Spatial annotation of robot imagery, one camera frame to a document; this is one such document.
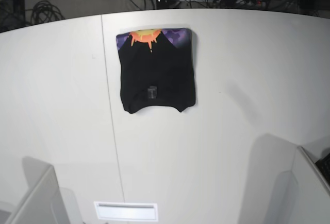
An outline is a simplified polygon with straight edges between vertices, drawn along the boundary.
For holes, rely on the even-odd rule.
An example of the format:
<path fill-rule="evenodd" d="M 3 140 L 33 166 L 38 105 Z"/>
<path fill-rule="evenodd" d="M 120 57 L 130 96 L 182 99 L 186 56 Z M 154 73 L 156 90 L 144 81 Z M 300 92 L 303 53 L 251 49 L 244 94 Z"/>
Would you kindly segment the black keyboard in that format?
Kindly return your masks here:
<path fill-rule="evenodd" d="M 330 154 L 323 159 L 318 160 L 316 166 L 327 183 L 330 183 Z"/>

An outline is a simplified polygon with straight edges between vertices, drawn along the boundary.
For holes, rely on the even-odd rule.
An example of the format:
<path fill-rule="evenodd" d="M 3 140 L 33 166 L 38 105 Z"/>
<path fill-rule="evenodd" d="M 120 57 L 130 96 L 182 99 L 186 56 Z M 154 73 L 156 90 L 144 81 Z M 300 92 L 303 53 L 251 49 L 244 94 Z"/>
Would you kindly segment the black T-shirt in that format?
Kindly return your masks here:
<path fill-rule="evenodd" d="M 120 98 L 134 114 L 151 106 L 183 112 L 196 103 L 192 33 L 188 28 L 130 31 L 116 36 Z"/>

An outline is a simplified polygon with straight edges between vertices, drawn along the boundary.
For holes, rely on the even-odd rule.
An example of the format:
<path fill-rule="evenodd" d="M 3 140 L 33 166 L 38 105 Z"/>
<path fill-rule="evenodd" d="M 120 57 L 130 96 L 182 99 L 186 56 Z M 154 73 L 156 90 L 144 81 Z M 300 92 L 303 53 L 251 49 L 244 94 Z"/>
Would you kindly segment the white right partition panel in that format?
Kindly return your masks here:
<path fill-rule="evenodd" d="M 329 223 L 329 186 L 303 147 L 297 148 L 292 172 L 297 192 L 289 223 Z"/>

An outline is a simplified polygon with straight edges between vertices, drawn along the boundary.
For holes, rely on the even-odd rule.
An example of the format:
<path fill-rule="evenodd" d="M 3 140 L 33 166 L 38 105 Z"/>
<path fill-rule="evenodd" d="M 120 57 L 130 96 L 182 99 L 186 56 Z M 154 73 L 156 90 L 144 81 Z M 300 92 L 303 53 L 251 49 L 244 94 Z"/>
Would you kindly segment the white partition panel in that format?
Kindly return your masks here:
<path fill-rule="evenodd" d="M 297 148 L 292 172 L 297 192 L 289 223 L 329 223 L 329 186 L 303 147 Z"/>
<path fill-rule="evenodd" d="M 70 223 L 53 166 L 47 166 L 17 206 L 1 202 L 1 223 Z"/>

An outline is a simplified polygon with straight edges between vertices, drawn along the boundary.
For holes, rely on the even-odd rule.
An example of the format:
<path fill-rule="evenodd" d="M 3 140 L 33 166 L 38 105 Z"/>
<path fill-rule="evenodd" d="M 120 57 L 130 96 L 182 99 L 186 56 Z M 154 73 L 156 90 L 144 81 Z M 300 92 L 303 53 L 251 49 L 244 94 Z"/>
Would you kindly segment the white left partition panel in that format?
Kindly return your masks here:
<path fill-rule="evenodd" d="M 70 223 L 53 166 L 47 166 L 17 206 L 1 202 L 1 223 Z"/>

